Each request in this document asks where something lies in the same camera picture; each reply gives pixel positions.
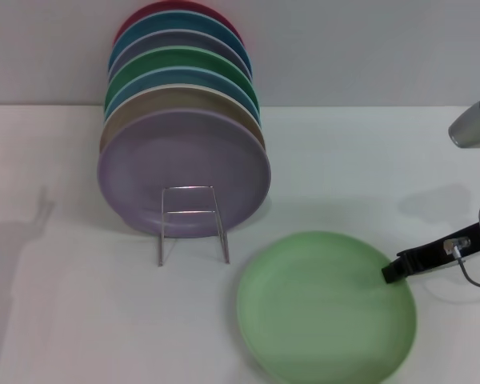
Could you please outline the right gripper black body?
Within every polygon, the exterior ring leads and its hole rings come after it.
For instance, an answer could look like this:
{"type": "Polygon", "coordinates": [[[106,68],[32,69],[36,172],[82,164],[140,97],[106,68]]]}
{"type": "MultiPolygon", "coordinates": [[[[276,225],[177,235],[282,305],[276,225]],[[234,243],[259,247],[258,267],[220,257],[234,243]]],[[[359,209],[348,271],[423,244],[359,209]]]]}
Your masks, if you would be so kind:
{"type": "Polygon", "coordinates": [[[480,253],[480,223],[477,222],[429,244],[426,250],[430,252],[430,255],[426,257],[426,260],[431,261],[434,268],[453,262],[454,256],[445,251],[444,242],[463,238],[468,238],[470,244],[460,249],[462,259],[480,253]]]}

